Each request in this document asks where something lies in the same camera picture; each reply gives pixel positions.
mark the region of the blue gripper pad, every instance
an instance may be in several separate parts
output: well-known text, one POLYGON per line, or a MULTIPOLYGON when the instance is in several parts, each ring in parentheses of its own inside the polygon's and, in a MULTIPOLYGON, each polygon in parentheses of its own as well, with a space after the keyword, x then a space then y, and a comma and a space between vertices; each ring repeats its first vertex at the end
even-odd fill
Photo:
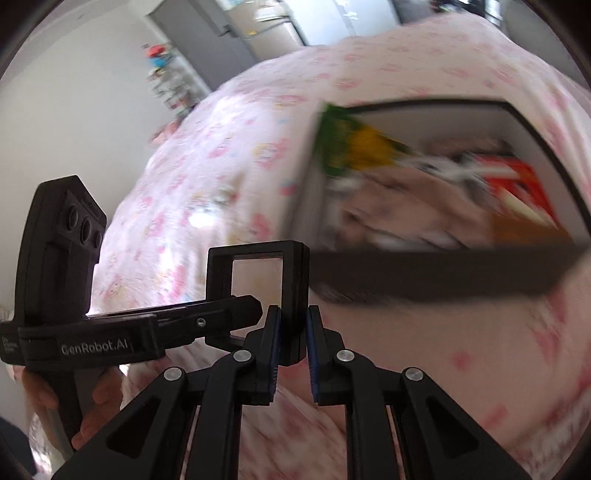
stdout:
POLYGON ((281 332, 281 310, 275 316, 275 327, 273 328, 273 347, 271 353, 271 368, 269 369, 269 395, 275 396, 277 390, 277 370, 279 368, 279 334, 281 332))
POLYGON ((308 343, 308 369, 310 370, 310 384, 314 402, 318 403, 320 393, 318 352, 316 349, 316 336, 314 335, 314 320, 310 309, 306 318, 306 341, 308 343))

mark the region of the door handle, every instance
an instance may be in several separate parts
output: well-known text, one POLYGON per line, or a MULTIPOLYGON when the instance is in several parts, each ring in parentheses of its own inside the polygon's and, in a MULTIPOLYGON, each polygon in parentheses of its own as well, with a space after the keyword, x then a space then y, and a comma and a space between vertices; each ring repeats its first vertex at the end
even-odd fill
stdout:
POLYGON ((234 32, 234 29, 231 25, 224 25, 224 30, 218 35, 218 37, 223 37, 224 35, 228 34, 230 34, 232 38, 238 38, 238 35, 236 35, 236 32, 234 32))

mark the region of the human hand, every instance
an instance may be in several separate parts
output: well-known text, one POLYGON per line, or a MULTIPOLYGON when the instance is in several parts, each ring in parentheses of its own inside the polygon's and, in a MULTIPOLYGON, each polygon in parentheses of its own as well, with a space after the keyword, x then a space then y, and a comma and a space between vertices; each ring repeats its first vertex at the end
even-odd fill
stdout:
MULTIPOLYGON (((121 382, 123 376, 117 367, 109 367, 99 378, 92 392, 95 405, 86 413, 80 431, 72 438, 72 446, 79 450, 88 442, 110 419, 119 413, 123 394, 121 382)), ((22 384, 33 410, 39 416, 47 438, 53 446, 57 441, 47 410, 57 410, 59 401, 53 389, 39 375, 26 369, 22 373, 22 384)))

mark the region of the door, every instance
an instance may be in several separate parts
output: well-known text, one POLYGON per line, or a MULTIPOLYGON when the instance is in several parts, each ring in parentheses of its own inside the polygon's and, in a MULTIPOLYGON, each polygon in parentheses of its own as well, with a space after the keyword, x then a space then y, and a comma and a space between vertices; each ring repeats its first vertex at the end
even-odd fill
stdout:
POLYGON ((216 0, 165 0, 150 18, 212 90, 257 63, 216 0))

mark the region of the patterned bedding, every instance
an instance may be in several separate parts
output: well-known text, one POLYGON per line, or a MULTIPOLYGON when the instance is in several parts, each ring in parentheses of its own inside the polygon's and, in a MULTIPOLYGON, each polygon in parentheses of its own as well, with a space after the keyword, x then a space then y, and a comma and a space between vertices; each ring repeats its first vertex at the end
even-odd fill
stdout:
MULTIPOLYGON (((202 299, 210 247, 277 239, 324 102, 425 97, 512 103, 591 205, 587 93, 485 20, 438 16, 260 63, 211 94, 119 206, 95 271, 92 312, 202 299)), ((242 262, 235 293, 276 303, 279 271, 276 261, 242 262)), ((557 472, 589 422, 590 291, 586 259, 544 299, 387 308, 311 302, 348 347, 380 367, 427 371, 543 479, 557 472)), ((133 365, 126 399, 169 365, 190 371, 219 355, 197 341, 133 365)), ((244 409, 240 478, 345 478, 341 412, 311 405, 307 366, 283 368, 279 378, 272 407, 244 409)))

